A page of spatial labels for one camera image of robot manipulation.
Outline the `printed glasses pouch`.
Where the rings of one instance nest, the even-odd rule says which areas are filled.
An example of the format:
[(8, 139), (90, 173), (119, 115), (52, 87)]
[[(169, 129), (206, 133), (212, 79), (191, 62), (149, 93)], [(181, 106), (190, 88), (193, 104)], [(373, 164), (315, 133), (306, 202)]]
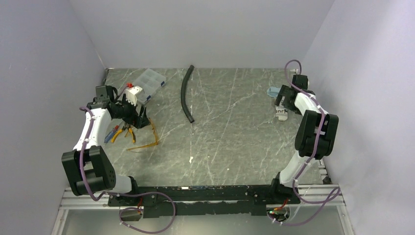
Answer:
[(282, 106), (275, 105), (275, 117), (278, 121), (288, 120), (288, 111)]

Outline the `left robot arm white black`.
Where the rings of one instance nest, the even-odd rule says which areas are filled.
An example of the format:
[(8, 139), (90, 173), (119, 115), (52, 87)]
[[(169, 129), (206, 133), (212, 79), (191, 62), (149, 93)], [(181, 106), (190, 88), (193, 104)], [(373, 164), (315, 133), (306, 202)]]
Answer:
[(103, 144), (113, 119), (120, 119), (137, 129), (149, 125), (150, 120), (140, 101), (144, 89), (128, 84), (122, 97), (113, 86), (97, 86), (95, 91), (93, 101), (80, 108), (85, 113), (85, 125), (72, 151), (63, 153), (62, 165), (76, 196), (89, 195), (97, 201), (100, 198), (97, 192), (114, 193), (121, 195), (125, 204), (133, 206), (140, 199), (140, 191), (135, 188), (132, 177), (116, 173)]

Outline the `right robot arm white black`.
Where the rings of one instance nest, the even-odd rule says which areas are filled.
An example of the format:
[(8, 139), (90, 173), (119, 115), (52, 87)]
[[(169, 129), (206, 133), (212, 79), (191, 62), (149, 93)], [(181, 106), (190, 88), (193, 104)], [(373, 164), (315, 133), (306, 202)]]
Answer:
[(287, 188), (298, 186), (298, 180), (314, 163), (329, 156), (339, 124), (339, 117), (328, 113), (308, 90), (306, 75), (294, 74), (291, 86), (283, 85), (276, 104), (285, 110), (301, 115), (301, 123), (295, 137), (295, 153), (288, 165), (278, 174), (279, 185), (271, 187), (269, 197), (281, 203), (288, 197)]

